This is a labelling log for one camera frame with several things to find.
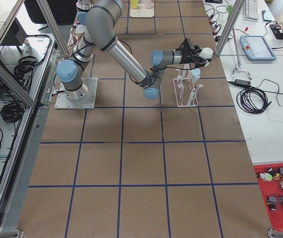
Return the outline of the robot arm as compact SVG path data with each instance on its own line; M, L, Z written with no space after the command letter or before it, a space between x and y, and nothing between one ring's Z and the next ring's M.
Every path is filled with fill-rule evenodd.
M153 51L152 68L147 71L123 46L114 31L122 11L123 5L119 0L98 0L85 13L86 30L83 38L70 58L57 66L57 75L67 99L81 100L89 92L81 74L92 59L95 48L108 52L134 83L143 88L147 99L157 97L164 71L169 65L193 63L195 68L200 68L207 67L212 60L212 49L201 48L186 38L175 50Z

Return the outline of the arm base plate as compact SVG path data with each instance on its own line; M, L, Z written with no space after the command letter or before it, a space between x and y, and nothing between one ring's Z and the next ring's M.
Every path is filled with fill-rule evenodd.
M81 110L95 108L98 78L82 78L82 86L76 91L65 90L60 85L60 93L57 94L55 108L57 110Z

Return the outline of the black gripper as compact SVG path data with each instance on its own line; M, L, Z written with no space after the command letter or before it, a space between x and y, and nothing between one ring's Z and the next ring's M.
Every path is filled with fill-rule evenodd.
M195 55L199 55L202 51L202 48L199 45L180 46L179 51L181 52L181 64L194 63L195 68L201 68L207 67L211 62L211 59L196 59Z

